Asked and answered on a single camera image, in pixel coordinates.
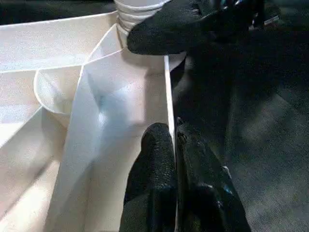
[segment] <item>black glove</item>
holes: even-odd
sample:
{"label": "black glove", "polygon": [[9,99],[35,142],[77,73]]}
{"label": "black glove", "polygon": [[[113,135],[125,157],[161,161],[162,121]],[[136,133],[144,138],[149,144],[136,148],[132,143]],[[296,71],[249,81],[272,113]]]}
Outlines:
{"label": "black glove", "polygon": [[179,231],[250,232],[228,170],[199,131],[180,123],[176,147]]}
{"label": "black glove", "polygon": [[228,172],[188,124],[178,127],[176,162],[177,177],[168,127],[151,125],[128,177],[120,232],[251,231]]}
{"label": "black glove", "polygon": [[176,170],[166,124],[152,124],[130,171],[120,232],[174,232]]}
{"label": "black glove", "polygon": [[171,0],[132,29],[127,45],[137,54],[177,54],[262,24],[263,9],[264,0]]}

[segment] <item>cardboard divider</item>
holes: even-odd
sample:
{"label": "cardboard divider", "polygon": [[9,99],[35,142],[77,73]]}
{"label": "cardboard divider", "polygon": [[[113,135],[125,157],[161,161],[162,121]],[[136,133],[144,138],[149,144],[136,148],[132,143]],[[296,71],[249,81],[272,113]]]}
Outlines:
{"label": "cardboard divider", "polygon": [[84,66],[45,232],[119,229],[144,130],[155,122],[174,126],[168,69],[168,59],[126,49]]}
{"label": "cardboard divider", "polygon": [[[0,148],[0,229],[6,228],[6,230],[2,231],[9,231],[10,226],[18,225],[16,218],[10,220],[11,209],[19,208],[21,212],[27,210],[33,212],[30,210],[31,208],[20,206],[18,199],[21,199],[25,190],[32,185],[38,176],[44,174],[46,167],[51,162],[60,163],[65,136],[65,128],[48,111],[41,107]],[[52,190],[50,189],[46,194],[51,194]],[[41,201],[49,202],[49,200],[44,198]],[[38,202],[21,201],[21,205],[25,204],[25,206],[36,203]],[[34,222],[28,221],[23,226],[31,223]]]}
{"label": "cardboard divider", "polygon": [[95,49],[91,52],[87,62],[103,58],[111,53],[118,52],[122,49],[117,25],[114,24],[102,37]]}
{"label": "cardboard divider", "polygon": [[116,12],[0,26],[0,72],[82,65]]}
{"label": "cardboard divider", "polygon": [[0,72],[0,147],[40,107],[33,93],[35,71]]}

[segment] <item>dark floor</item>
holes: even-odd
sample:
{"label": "dark floor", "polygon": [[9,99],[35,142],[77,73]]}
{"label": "dark floor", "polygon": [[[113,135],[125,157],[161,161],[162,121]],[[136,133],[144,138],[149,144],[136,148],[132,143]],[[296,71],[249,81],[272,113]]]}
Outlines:
{"label": "dark floor", "polygon": [[[0,0],[1,24],[114,10],[110,1]],[[309,32],[204,45],[172,72],[175,116],[226,162],[254,232],[309,228]]]}

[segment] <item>white cup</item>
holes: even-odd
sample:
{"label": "white cup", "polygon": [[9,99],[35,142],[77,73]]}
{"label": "white cup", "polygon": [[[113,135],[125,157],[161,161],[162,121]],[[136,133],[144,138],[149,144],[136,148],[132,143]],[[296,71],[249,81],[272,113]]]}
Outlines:
{"label": "white cup", "polygon": [[81,66],[38,70],[33,82],[34,94],[48,111],[70,117]]}
{"label": "white cup", "polygon": [[169,0],[115,0],[118,10],[118,31],[123,46],[128,32],[138,23],[154,15]]}

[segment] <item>white cardboard panel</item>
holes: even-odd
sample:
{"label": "white cardboard panel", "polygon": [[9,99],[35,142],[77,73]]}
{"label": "white cardboard panel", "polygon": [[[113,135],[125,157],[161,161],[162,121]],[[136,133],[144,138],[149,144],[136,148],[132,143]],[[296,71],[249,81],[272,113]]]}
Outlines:
{"label": "white cardboard panel", "polygon": [[62,153],[34,180],[33,184],[0,219],[0,232],[43,232]]}
{"label": "white cardboard panel", "polygon": [[0,73],[0,147],[40,107],[33,93],[35,71]]}
{"label": "white cardboard panel", "polygon": [[116,12],[0,26],[0,71],[81,65]]}
{"label": "white cardboard panel", "polygon": [[111,53],[118,52],[121,49],[117,24],[114,24],[95,47],[88,61],[94,61]]}
{"label": "white cardboard panel", "polygon": [[166,63],[124,49],[85,65],[45,232],[118,230],[144,130],[154,122],[173,130]]}
{"label": "white cardboard panel", "polygon": [[49,112],[40,108],[0,148],[0,218],[9,211],[52,157],[62,153],[65,135],[63,126]]}

